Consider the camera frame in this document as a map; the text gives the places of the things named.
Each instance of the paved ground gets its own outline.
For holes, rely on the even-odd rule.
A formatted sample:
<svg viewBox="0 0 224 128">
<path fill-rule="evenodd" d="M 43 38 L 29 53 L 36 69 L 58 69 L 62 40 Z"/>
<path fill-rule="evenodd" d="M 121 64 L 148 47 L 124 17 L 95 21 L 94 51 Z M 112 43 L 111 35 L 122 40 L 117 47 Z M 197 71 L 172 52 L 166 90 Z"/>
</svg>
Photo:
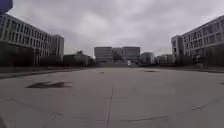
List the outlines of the paved ground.
<svg viewBox="0 0 224 128">
<path fill-rule="evenodd" d="M 62 88 L 26 88 L 40 82 Z M 223 128 L 223 92 L 224 74 L 99 68 L 0 80 L 0 115 L 9 128 Z"/>
</svg>

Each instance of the building facade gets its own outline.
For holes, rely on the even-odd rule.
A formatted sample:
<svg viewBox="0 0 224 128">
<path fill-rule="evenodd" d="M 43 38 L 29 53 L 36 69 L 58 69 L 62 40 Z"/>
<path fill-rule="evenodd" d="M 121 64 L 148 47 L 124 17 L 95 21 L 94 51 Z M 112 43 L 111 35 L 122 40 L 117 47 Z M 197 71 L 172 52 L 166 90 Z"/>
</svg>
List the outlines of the building facade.
<svg viewBox="0 0 224 128">
<path fill-rule="evenodd" d="M 0 42 L 31 48 L 34 64 L 40 57 L 63 55 L 64 51 L 63 37 L 52 36 L 8 14 L 0 15 Z"/>
<path fill-rule="evenodd" d="M 174 63 L 177 63 L 184 55 L 183 39 L 181 36 L 175 36 L 171 39 L 172 42 L 172 55 Z"/>
<path fill-rule="evenodd" d="M 151 52 L 144 52 L 140 55 L 140 60 L 143 65 L 154 64 L 154 55 Z"/>
<path fill-rule="evenodd" d="M 138 62 L 140 57 L 140 47 L 123 47 L 123 60 L 124 62 L 132 61 Z"/>
<path fill-rule="evenodd" d="M 180 37 L 183 41 L 184 56 L 190 56 L 194 60 L 203 58 L 203 61 L 208 63 L 216 63 L 224 55 L 224 16 L 203 24 Z"/>
<path fill-rule="evenodd" d="M 94 53 L 96 57 L 96 62 L 99 63 L 113 62 L 112 47 L 95 47 Z"/>
<path fill-rule="evenodd" d="M 156 57 L 157 64 L 160 66 L 171 66 L 173 65 L 173 55 L 164 54 Z"/>
</svg>

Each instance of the cloud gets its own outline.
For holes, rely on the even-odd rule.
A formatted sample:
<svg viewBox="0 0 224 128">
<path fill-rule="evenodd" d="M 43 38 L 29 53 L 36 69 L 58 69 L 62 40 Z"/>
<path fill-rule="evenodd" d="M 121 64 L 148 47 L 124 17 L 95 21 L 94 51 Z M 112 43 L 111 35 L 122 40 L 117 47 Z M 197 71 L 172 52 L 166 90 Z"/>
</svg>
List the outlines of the cloud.
<svg viewBox="0 0 224 128">
<path fill-rule="evenodd" d="M 135 45 L 171 53 L 170 39 L 222 14 L 222 0 L 15 0 L 11 15 L 65 37 L 65 53 Z"/>
</svg>

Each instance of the wet patch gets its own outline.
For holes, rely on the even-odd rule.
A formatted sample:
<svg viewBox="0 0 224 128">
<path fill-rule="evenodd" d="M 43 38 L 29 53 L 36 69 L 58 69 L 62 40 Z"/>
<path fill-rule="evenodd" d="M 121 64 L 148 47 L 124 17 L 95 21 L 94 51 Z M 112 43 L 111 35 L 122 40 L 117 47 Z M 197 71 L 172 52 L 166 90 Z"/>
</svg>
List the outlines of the wet patch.
<svg viewBox="0 0 224 128">
<path fill-rule="evenodd" d="M 32 85 L 27 86 L 26 88 L 68 88 L 70 86 L 66 86 L 66 82 L 42 82 L 42 83 L 35 83 Z"/>
<path fill-rule="evenodd" d="M 144 71 L 144 72 L 157 72 L 157 71 Z"/>
</svg>

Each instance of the signboard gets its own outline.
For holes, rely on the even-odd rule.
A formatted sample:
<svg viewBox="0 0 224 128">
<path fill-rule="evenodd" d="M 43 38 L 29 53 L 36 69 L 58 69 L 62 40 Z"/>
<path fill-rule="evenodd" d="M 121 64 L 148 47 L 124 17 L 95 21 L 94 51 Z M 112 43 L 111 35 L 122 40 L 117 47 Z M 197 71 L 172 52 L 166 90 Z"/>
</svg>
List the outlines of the signboard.
<svg viewBox="0 0 224 128">
<path fill-rule="evenodd" d="M 8 12 L 12 6 L 12 0 L 0 0 L 0 14 Z"/>
</svg>

